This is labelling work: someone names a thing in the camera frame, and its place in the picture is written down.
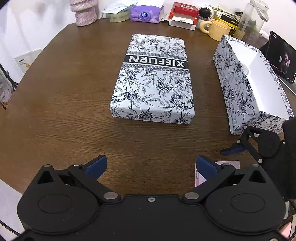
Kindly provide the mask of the pink heart cosmetic box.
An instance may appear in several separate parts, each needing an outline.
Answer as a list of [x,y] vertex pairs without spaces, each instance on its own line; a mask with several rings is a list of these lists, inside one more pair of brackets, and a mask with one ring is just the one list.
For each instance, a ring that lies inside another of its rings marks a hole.
[[[216,161],[217,165],[221,166],[223,163],[226,163],[226,161]],[[240,169],[240,161],[227,161],[227,163],[234,166],[236,169]],[[212,177],[213,175],[216,175],[216,171],[214,171],[213,168],[207,167],[206,164],[198,165],[199,169],[197,168],[197,165],[195,165],[195,187],[201,185],[204,183],[207,178]]]

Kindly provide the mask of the open floral white box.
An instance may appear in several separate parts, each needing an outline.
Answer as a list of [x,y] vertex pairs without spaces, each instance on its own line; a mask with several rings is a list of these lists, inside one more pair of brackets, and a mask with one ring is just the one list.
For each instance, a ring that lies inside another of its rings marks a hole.
[[293,116],[293,111],[262,52],[223,35],[213,62],[225,100],[230,133],[241,135],[245,126],[282,133],[282,125]]

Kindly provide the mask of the tablet with grey cover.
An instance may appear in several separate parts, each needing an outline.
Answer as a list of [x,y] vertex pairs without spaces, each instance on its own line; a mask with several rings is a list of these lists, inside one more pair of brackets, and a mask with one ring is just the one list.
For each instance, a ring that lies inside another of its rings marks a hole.
[[295,96],[295,48],[271,31],[260,51],[269,62],[283,88]]

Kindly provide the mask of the floral box lid XIEFURN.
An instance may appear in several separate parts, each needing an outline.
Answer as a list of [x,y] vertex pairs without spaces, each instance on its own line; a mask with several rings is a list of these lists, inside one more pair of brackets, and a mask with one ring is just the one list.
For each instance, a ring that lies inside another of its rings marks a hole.
[[189,124],[195,109],[184,40],[134,34],[109,107],[115,118]]

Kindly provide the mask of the yellow ceramic mug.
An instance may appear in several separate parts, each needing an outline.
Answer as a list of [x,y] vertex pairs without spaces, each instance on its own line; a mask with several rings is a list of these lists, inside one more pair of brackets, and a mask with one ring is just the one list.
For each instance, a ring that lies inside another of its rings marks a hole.
[[218,42],[223,35],[228,35],[231,30],[229,25],[219,20],[203,21],[200,23],[199,28],[201,32],[206,33],[210,38]]

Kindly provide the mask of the yellow black box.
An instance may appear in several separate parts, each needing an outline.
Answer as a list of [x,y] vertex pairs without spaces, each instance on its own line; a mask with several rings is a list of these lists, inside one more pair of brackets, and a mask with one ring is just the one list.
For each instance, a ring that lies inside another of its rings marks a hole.
[[222,11],[217,11],[214,15],[214,19],[219,20],[222,23],[225,23],[226,25],[228,25],[230,27],[229,35],[233,36],[235,31],[238,28],[241,17],[237,15],[232,15],[230,13],[225,13]]

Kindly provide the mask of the white book with text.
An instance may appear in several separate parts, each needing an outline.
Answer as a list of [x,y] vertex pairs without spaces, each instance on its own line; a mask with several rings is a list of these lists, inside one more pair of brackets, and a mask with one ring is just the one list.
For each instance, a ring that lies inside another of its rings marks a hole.
[[20,56],[15,57],[15,61],[22,72],[25,74],[27,70],[30,68],[32,63],[41,53],[42,49],[36,49],[33,51],[29,51],[27,53],[21,54]]

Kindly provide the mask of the clear plastic water bottle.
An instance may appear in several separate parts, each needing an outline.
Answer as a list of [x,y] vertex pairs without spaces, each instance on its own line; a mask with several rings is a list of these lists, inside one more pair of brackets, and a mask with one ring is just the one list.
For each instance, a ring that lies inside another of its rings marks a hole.
[[268,5],[264,1],[250,0],[233,35],[244,42],[254,42],[265,22],[269,21]]

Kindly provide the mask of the red and white carton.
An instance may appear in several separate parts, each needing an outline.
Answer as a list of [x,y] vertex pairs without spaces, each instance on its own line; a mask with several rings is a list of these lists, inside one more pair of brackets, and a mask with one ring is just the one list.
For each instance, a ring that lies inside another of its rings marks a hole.
[[199,11],[195,6],[174,2],[169,14],[169,26],[194,31],[198,13]]

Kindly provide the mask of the green tape roll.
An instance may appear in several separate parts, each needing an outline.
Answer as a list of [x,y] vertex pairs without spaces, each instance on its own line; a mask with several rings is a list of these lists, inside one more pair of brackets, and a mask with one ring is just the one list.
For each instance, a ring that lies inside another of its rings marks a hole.
[[130,19],[130,10],[122,11],[117,14],[109,14],[109,21],[111,23],[120,23]]

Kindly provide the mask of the purple tissue pack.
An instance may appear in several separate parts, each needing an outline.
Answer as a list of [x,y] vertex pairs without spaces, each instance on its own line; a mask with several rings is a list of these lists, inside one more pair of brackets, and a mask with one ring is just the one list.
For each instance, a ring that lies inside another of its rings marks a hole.
[[130,11],[130,20],[159,24],[164,16],[164,6],[134,6]]

